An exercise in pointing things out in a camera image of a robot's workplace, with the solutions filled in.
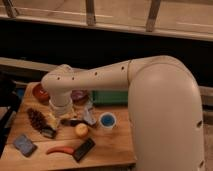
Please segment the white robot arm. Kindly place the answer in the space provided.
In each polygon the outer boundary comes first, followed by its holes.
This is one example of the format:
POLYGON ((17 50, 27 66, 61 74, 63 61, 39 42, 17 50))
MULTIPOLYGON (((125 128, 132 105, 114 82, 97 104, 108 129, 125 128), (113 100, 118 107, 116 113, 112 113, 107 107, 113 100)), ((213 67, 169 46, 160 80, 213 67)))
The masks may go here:
POLYGON ((80 72, 60 65, 42 86, 57 114, 69 110, 73 90, 126 90, 134 171, 205 171, 200 90, 180 60, 154 56, 80 72))

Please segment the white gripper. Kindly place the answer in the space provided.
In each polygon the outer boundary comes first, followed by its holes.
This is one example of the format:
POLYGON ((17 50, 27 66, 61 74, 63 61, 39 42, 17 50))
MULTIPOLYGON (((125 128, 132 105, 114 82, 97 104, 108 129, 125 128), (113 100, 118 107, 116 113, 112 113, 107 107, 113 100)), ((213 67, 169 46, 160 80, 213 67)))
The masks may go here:
POLYGON ((49 101, 49 107, 50 107, 53 115, 56 117, 59 117, 59 116, 69 113, 73 107, 73 103, 68 102, 67 104, 65 104, 63 106, 57 106, 57 105, 53 104, 52 101, 49 101))

